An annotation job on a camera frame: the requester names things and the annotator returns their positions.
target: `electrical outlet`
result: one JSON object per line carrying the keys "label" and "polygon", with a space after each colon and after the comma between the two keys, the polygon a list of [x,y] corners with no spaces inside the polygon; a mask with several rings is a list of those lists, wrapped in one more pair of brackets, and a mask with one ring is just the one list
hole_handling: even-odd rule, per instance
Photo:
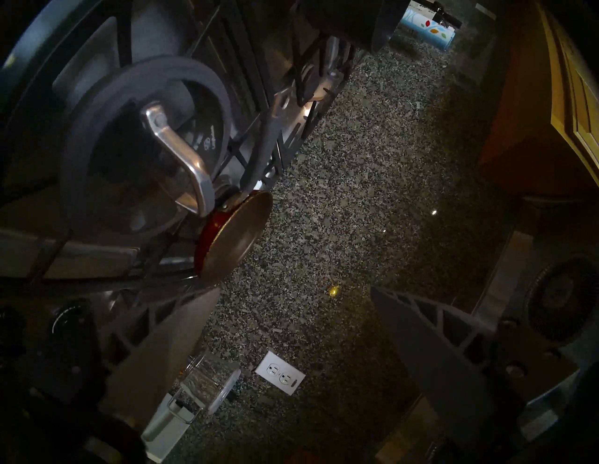
{"label": "electrical outlet", "polygon": [[255,372],[288,395],[293,394],[305,377],[305,374],[287,364],[272,351],[264,356]]}

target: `fan grille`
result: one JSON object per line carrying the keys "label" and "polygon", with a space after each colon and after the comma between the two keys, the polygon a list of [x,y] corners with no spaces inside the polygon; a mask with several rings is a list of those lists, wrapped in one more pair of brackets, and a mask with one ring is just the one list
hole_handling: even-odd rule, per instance
{"label": "fan grille", "polygon": [[599,296],[599,273],[577,257],[546,268],[527,300],[528,323],[550,342],[573,339],[591,316]]}

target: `silver handle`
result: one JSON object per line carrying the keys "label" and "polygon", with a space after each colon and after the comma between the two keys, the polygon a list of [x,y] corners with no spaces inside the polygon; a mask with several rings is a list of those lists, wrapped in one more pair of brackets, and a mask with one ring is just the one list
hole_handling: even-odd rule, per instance
{"label": "silver handle", "polygon": [[187,169],[191,177],[195,204],[187,193],[176,200],[179,205],[201,217],[209,215],[214,209],[214,189],[206,164],[185,140],[168,125],[167,115],[160,104],[154,104],[143,111],[145,122],[152,135],[167,149],[181,166]]}

